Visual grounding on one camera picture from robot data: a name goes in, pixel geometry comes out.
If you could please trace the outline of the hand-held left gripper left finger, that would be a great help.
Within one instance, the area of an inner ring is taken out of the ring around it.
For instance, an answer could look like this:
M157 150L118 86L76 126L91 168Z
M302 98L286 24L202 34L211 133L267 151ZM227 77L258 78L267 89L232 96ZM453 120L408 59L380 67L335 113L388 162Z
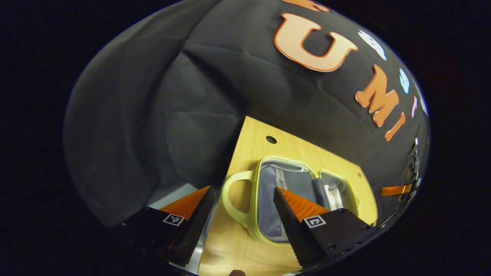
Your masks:
M138 250L186 266L214 203L214 188L207 186L162 208L142 208L119 223L114 233Z

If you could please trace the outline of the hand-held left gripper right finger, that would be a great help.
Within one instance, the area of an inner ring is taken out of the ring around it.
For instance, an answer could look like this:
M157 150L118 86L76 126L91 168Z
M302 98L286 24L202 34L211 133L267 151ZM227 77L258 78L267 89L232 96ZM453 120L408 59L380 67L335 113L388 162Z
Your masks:
M274 203L303 269L339 262L377 231L346 208L330 211L280 187L275 188Z

